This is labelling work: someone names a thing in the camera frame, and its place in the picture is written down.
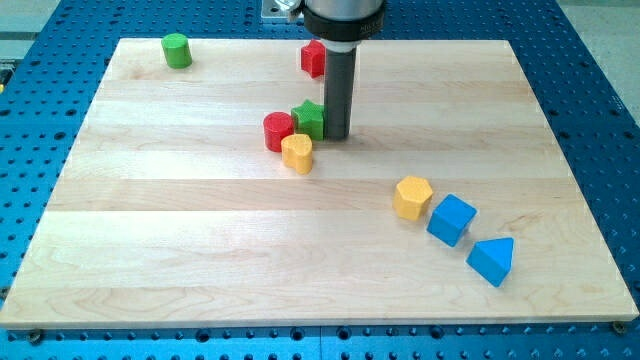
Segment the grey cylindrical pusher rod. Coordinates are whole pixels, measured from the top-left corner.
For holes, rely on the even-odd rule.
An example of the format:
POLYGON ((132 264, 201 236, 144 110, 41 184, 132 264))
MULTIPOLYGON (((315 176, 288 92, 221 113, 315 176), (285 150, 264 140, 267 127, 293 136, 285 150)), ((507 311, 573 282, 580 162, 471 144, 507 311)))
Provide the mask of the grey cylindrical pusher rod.
POLYGON ((349 136, 354 74, 355 48, 349 52, 326 50, 324 80, 324 138, 345 140, 349 136))

